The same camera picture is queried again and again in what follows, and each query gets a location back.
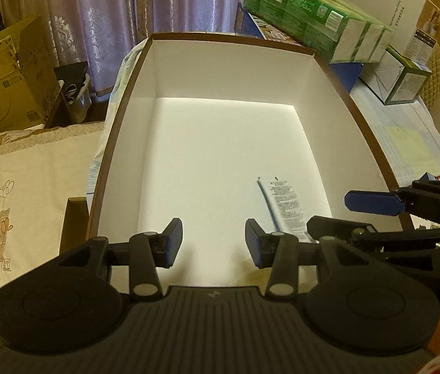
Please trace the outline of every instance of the small green box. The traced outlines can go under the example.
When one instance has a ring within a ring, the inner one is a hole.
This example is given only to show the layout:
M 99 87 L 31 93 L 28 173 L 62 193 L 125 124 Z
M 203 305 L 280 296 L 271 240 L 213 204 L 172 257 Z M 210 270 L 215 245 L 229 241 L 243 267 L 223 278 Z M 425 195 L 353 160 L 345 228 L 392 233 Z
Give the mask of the small green box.
M 379 63 L 365 64 L 362 81 L 385 105 L 413 103 L 431 70 L 403 57 L 391 46 Z
M 329 63 L 377 62 L 392 36 L 346 0 L 244 0 L 243 6 Z

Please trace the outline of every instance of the green package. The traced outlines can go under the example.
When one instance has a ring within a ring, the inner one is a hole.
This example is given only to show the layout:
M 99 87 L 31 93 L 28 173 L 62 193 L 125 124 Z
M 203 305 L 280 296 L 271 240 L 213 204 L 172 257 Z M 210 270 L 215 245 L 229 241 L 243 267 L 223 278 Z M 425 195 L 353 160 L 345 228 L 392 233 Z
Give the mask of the green package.
M 244 0 L 248 11 L 329 63 L 379 61 L 391 31 L 346 0 Z

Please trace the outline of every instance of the black ridged plate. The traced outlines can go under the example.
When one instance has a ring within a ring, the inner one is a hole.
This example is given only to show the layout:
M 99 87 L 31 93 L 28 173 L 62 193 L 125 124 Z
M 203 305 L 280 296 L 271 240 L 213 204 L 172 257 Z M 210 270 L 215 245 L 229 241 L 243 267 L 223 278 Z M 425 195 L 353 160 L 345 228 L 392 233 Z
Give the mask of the black ridged plate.
M 0 349 L 0 372 L 183 374 L 412 374 L 432 355 L 361 356 L 319 338 L 292 304 L 263 299 L 257 287 L 171 287 L 157 302 L 132 306 L 103 341 L 58 356 Z

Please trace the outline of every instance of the cartoon drawing on cloth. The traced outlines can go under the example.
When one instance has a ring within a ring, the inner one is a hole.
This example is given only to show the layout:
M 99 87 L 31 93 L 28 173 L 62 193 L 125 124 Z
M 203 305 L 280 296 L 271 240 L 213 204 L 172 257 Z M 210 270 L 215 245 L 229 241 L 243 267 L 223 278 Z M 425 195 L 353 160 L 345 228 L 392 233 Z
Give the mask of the cartoon drawing on cloth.
M 10 208 L 5 209 L 5 199 L 12 191 L 14 182 L 7 180 L 7 182 L 0 188 L 0 198 L 4 198 L 2 202 L 2 210 L 0 211 L 0 270 L 10 271 L 10 260 L 4 258 L 5 244 L 7 241 L 7 232 L 12 229 L 9 225 L 9 211 Z

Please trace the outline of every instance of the quilted cushion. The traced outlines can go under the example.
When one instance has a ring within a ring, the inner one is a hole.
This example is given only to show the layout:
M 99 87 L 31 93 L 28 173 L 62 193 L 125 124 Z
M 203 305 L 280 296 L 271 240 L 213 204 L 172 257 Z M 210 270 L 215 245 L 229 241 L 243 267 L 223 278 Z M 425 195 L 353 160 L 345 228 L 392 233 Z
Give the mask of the quilted cushion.
M 438 93 L 440 92 L 440 46 L 435 45 L 433 53 L 427 62 L 427 67 L 433 74 L 421 89 L 420 96 L 428 108 L 432 107 Z

